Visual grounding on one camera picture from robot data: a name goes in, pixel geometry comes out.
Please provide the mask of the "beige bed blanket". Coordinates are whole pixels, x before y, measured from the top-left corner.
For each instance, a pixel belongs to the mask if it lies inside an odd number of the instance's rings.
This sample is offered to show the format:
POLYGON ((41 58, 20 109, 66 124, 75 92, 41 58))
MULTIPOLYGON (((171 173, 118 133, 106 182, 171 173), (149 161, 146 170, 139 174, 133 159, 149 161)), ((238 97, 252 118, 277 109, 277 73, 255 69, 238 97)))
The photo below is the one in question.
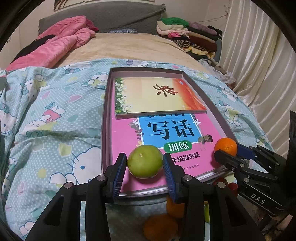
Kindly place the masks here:
POLYGON ((171 63, 209 72, 174 42, 151 34, 97 33, 88 43, 67 53, 55 67, 103 58, 171 63))

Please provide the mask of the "pink blue workbook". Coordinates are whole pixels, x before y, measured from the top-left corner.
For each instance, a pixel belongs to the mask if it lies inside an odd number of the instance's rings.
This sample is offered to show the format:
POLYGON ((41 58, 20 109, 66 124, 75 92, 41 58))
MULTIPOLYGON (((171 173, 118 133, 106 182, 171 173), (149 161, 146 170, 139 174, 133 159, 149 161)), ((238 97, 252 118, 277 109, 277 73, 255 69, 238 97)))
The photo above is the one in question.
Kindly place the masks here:
POLYGON ((109 152, 112 161, 119 153, 129 155, 141 145, 153 145, 169 153, 174 164, 186 174, 205 182, 224 174, 226 169, 213 158, 216 142, 225 137, 211 113, 162 114, 110 120, 109 152))

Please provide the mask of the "orange tangerine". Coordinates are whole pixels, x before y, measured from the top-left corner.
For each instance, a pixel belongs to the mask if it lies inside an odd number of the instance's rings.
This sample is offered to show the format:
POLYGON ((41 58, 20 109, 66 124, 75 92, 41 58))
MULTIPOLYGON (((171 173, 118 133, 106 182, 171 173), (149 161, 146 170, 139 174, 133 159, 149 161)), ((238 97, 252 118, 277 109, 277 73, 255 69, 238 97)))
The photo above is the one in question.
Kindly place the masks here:
POLYGON ((150 216, 144 223, 143 234, 148 240, 171 240, 178 232, 177 221, 168 214, 150 216))
POLYGON ((236 156, 238 146, 237 143, 231 138, 221 138, 216 142, 214 147, 214 152, 218 150, 224 151, 231 156, 236 156))

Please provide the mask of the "black garment on bed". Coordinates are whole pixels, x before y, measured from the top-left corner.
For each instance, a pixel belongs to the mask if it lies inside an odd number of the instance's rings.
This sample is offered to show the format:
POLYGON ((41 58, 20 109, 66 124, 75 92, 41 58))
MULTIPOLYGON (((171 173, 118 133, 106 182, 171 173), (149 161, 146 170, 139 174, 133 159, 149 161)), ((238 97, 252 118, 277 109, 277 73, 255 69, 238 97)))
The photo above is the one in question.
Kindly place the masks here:
POLYGON ((35 51, 37 48, 39 48, 41 45, 45 44, 49 39, 52 39, 56 37, 55 35, 47 35, 44 36, 41 39, 36 39, 31 44, 24 47, 13 59, 13 61, 17 60, 20 57, 26 56, 27 54, 30 54, 32 51, 35 51))

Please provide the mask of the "blue patterned pillow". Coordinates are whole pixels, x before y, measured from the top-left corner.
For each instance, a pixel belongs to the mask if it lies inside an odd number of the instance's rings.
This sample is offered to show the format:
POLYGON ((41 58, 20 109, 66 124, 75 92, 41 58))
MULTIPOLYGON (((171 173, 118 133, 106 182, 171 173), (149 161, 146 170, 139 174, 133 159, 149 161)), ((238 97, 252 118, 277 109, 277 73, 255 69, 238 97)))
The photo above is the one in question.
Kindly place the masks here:
POLYGON ((111 34, 137 34, 138 31, 133 29, 119 29, 119 30, 110 30, 108 33, 111 34))

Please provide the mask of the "cream satin curtain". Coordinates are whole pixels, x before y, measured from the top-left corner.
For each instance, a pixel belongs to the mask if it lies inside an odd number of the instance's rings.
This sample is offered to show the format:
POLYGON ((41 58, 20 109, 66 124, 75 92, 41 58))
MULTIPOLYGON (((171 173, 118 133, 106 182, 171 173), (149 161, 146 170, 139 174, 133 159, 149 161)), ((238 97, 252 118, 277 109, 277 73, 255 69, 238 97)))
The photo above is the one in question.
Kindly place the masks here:
POLYGON ((220 62, 237 83, 273 149, 288 153, 295 111, 295 52, 273 20, 252 1, 231 1, 220 62))

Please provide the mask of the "hello kitty blue quilt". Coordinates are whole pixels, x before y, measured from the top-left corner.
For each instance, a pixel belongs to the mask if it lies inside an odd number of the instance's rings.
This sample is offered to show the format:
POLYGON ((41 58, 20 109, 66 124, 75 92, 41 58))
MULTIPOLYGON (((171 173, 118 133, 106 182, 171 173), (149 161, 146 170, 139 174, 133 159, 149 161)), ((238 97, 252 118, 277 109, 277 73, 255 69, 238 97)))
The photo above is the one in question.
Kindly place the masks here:
POLYGON ((202 65, 101 59, 49 69, 1 71, 1 220, 24 240, 62 184, 86 182, 98 170, 75 174, 79 157, 100 162, 105 89, 113 67, 175 69, 208 95, 245 146, 271 144, 244 102, 202 65))

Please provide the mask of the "pink quilted blanket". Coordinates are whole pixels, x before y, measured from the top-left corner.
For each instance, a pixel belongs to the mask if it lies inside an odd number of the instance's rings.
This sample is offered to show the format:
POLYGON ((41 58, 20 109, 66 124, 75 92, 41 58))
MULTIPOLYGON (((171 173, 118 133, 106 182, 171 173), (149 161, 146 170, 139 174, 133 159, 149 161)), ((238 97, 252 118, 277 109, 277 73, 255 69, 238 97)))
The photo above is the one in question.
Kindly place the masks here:
POLYGON ((9 64, 6 71, 13 71, 30 66, 54 67, 68 52, 71 52, 95 37, 99 28, 86 16, 74 16, 63 19, 42 32, 37 39, 47 35, 56 37, 49 39, 35 51, 20 57, 9 64))

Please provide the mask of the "orange tangerine on quilt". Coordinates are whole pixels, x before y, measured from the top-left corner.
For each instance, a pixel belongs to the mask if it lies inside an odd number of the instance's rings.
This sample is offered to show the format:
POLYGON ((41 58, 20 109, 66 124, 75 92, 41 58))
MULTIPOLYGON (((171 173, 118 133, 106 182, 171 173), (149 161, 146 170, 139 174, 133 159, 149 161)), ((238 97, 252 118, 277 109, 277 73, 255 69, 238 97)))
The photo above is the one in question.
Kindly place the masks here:
POLYGON ((144 223, 143 234, 148 240, 171 240, 178 232, 177 221, 168 214, 150 216, 144 223))

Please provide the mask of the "red cherry tomato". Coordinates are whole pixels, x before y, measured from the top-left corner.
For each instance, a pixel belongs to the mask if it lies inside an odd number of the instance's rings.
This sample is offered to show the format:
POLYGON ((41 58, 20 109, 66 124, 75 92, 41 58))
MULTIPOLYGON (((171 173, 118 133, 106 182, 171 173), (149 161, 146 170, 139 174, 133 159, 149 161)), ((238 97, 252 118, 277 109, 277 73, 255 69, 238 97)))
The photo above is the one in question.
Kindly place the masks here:
POLYGON ((235 197, 238 196, 238 193, 237 193, 238 185, 236 183, 234 182, 228 183, 228 181, 225 178, 219 177, 212 184, 217 185, 219 182, 224 183, 231 190, 231 192, 235 197))

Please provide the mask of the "stack of folded clothes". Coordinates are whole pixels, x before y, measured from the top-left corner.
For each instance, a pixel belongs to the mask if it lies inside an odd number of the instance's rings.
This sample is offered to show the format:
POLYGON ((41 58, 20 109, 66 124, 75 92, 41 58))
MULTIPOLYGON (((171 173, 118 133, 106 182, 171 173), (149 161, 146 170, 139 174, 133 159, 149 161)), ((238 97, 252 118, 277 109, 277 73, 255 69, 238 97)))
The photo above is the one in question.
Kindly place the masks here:
POLYGON ((220 60, 223 35, 220 29, 181 18, 162 18, 157 21, 156 30, 160 37, 172 41, 197 61, 220 60))

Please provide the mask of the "grey headboard cover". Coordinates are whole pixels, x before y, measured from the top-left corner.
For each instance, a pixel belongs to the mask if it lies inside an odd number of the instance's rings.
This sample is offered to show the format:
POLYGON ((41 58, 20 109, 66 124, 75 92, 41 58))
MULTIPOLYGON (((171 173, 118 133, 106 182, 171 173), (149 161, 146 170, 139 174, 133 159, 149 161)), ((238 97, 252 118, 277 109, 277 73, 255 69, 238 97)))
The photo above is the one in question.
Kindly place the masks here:
POLYGON ((86 16, 101 33, 111 30, 133 29, 138 33, 157 34, 157 21, 166 11, 166 6, 133 1, 106 1, 83 4, 39 20, 39 31, 43 33, 53 24, 74 16, 86 16))

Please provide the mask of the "yellow orange book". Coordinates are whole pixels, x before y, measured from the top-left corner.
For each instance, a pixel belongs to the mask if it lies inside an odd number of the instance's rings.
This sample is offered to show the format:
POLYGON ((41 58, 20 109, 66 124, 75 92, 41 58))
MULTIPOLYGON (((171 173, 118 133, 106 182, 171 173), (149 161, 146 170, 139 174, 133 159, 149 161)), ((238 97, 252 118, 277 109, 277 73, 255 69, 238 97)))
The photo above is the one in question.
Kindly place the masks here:
POLYGON ((114 101, 116 118, 207 111, 197 93, 181 78, 115 78, 114 101))

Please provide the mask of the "green jujube fruit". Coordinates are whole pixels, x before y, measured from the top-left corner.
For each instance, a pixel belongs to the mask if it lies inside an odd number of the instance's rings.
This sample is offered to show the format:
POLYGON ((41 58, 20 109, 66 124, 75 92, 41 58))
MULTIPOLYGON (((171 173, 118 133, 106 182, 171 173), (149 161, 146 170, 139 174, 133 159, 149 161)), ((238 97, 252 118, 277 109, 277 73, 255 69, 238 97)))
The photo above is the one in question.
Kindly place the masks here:
POLYGON ((135 178, 152 178, 163 168, 163 154, 155 146, 141 145, 128 156, 127 167, 135 178))

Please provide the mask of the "grey shallow box tray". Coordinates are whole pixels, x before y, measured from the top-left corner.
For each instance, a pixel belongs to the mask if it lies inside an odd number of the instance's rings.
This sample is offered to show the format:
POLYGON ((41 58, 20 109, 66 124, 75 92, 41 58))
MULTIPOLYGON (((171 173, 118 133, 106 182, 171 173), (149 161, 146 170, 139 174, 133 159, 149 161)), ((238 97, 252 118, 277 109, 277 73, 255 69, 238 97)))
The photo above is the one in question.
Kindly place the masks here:
POLYGON ((215 104, 185 72, 112 68, 102 126, 102 168, 142 145, 169 153, 186 174, 202 182, 227 170, 213 157, 216 142, 234 134, 215 104))

